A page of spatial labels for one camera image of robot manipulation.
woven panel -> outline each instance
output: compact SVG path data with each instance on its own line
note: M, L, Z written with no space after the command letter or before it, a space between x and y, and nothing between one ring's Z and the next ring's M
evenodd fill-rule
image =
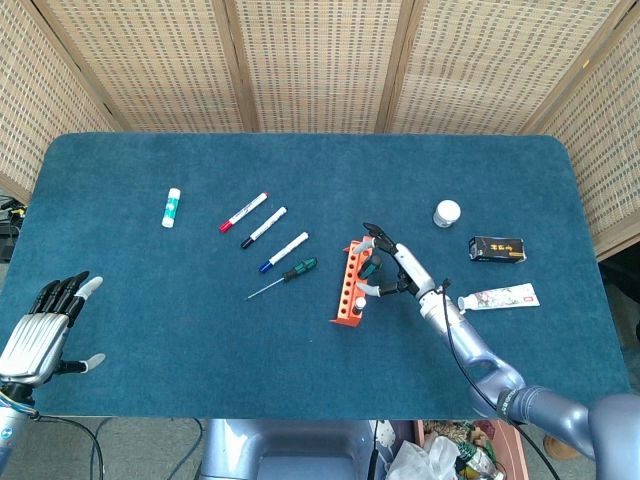
M393 132L517 133L615 0L427 0Z
M372 132L400 0L238 0L265 131Z
M18 0L0 1L0 174L22 196L55 137L111 130L75 75Z
M640 22L544 127L567 146L593 235L640 211Z
M133 129L242 130L211 0L47 4Z

black box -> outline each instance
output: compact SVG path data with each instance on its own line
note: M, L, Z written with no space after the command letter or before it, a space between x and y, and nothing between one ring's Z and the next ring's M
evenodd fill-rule
M524 262L524 240L521 238L473 237L469 240L469 258L476 262Z

metal arm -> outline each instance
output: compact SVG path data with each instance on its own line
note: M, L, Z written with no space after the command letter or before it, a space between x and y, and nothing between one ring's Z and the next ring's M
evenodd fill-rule
M102 284L102 277L95 277L80 287L88 275L82 272L46 285L0 355L0 475L27 421L38 416L31 397L33 389L54 374L87 373L105 359L102 353L82 361L61 359L69 330L84 302Z
M372 246L379 247L378 239L383 239L385 248L381 250L393 256L400 269L398 277L411 285L406 290L418 300L420 314L449 347L442 293L435 290L431 276L409 249L394 243L380 227L368 223L364 226L374 237ZM368 295L380 296L379 287L357 285ZM448 297L446 308L453 345L463 366L467 369L474 365L488 368L487 374L476 384L497 411L470 388L471 404L478 414L493 416L497 413L512 422L540 427L595 460L598 480L640 478L639 396L605 397L588 409L549 389L527 386L515 368L491 351Z

plastic bag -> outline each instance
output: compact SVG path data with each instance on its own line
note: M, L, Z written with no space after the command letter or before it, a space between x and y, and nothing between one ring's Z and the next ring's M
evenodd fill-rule
M389 468L387 480L457 480L454 466L460 452L456 444L432 433L424 445L422 449L403 442Z

orange test tube rack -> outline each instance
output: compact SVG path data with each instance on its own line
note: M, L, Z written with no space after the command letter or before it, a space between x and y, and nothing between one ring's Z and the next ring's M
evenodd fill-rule
M362 241L371 240L371 237L363 237ZM362 312L353 313L353 305L357 298L364 297L364 292L356 287L356 282L367 283L367 280L358 278L358 272L362 264L369 258L372 253L371 248L367 248L360 253L354 253L353 250L360 245L360 241L353 240L351 245L343 251L347 254L347 266L344 271L344 279L342 280L342 291L340 293L340 304L338 305L337 318L331 320L333 323L345 325L347 327L357 327L362 320Z

